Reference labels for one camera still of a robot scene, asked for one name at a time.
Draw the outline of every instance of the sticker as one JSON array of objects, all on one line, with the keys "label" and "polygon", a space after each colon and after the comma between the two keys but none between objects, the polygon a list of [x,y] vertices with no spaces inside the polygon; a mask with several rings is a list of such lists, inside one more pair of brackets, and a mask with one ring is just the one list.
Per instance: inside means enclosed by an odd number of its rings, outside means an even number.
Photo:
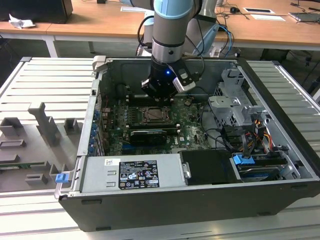
[{"label": "sticker", "polygon": [[118,164],[119,188],[121,190],[160,187],[156,160],[119,161]]},{"label": "sticker", "polygon": [[106,158],[104,159],[105,166],[118,166],[121,158]]}]

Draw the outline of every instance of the white paper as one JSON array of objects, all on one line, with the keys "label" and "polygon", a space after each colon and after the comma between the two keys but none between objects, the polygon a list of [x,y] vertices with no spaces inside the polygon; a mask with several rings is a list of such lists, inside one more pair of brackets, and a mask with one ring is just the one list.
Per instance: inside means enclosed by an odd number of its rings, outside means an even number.
[{"label": "white paper", "polygon": [[9,23],[17,29],[21,30],[22,28],[31,28],[36,26],[32,22],[32,20],[21,20],[11,16],[11,14],[9,14],[9,16],[10,16]]},{"label": "white paper", "polygon": [[136,13],[144,13],[147,11],[144,8],[134,7],[134,6],[122,6],[120,9],[121,12],[136,12]]},{"label": "white paper", "polygon": [[104,159],[105,166],[119,166],[121,158],[106,158]]},{"label": "white paper", "polygon": [[280,16],[272,16],[272,15],[260,15],[260,14],[251,14],[256,20],[270,20],[270,21],[286,21]]}]

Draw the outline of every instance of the blue cable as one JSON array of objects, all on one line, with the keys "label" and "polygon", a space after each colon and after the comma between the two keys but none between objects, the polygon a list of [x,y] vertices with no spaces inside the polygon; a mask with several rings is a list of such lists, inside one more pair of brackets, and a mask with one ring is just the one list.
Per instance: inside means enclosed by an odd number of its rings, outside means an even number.
[{"label": "blue cable", "polygon": [[228,34],[228,37],[230,39],[230,43],[229,43],[229,48],[228,48],[228,52],[225,54],[224,58],[226,58],[228,56],[228,53],[230,52],[231,50],[231,46],[232,46],[232,38],[231,38],[231,35],[230,35],[230,31],[228,31],[225,27],[219,25],[220,28],[222,28],[227,34]]}]

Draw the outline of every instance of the motherboard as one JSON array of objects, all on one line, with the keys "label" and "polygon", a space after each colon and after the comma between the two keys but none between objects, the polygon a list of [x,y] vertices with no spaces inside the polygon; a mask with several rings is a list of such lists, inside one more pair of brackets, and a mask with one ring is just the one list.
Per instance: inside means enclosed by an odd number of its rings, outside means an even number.
[{"label": "motherboard", "polygon": [[203,102],[175,97],[167,106],[114,100],[102,109],[105,155],[171,154],[209,149],[200,124]]}]

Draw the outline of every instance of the computer case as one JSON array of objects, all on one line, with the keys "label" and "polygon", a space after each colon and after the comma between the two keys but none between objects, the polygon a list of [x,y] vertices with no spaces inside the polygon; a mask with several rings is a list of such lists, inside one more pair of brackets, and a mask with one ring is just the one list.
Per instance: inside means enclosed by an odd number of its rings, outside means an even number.
[{"label": "computer case", "polygon": [[0,21],[17,19],[65,24],[73,11],[71,0],[0,0]]}]

